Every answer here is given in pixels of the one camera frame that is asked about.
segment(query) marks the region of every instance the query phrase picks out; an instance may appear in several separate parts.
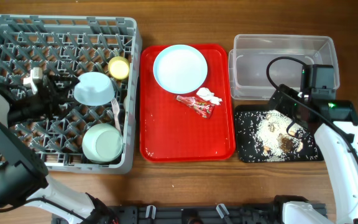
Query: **wooden surface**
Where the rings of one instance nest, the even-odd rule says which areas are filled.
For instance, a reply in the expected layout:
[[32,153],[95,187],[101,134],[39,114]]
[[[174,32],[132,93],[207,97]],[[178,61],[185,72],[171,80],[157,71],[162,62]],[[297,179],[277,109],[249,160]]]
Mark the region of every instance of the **wooden surface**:
[[[358,1],[57,2],[0,0],[0,14],[133,17],[144,48],[217,43],[228,52],[237,34],[330,36],[339,62],[337,98],[353,101],[358,112]],[[240,205],[288,194],[326,203],[330,219],[335,219],[333,190],[323,162],[244,164],[233,155],[221,162],[151,164],[136,149],[134,167],[127,175],[52,172],[52,176],[107,205]],[[0,223],[50,223],[50,214],[20,208],[0,214]]]

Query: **snack wrapper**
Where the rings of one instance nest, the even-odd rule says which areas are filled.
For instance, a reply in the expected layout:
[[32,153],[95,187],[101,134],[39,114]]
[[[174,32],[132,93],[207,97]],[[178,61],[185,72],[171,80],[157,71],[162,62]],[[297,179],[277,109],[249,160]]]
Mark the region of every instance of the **snack wrapper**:
[[203,118],[210,118],[215,105],[193,97],[177,96],[177,100],[193,108]]

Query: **light blue plate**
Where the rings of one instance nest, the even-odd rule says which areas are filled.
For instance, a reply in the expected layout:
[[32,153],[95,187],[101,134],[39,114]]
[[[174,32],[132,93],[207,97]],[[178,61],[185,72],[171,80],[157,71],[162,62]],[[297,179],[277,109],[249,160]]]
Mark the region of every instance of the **light blue plate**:
[[204,83],[208,66],[204,56],[194,47],[173,45],[159,53],[153,73],[164,90],[185,94],[197,90]]

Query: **crumpled napkin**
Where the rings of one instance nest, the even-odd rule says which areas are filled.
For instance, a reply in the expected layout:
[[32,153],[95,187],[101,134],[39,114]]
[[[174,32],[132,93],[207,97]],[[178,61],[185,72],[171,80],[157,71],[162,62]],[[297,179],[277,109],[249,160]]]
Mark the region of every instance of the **crumpled napkin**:
[[197,96],[201,97],[203,100],[209,101],[215,105],[220,105],[220,102],[222,102],[222,99],[214,96],[214,93],[205,87],[200,88],[196,94]]

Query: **white fork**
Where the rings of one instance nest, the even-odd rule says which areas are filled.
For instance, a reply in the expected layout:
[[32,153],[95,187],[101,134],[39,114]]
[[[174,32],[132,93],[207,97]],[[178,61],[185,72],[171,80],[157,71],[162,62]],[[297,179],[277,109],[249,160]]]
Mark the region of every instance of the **white fork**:
[[118,114],[119,114],[119,105],[117,99],[113,98],[111,101],[111,109],[114,114],[114,124],[116,125],[116,129],[121,133],[121,127],[119,126]]

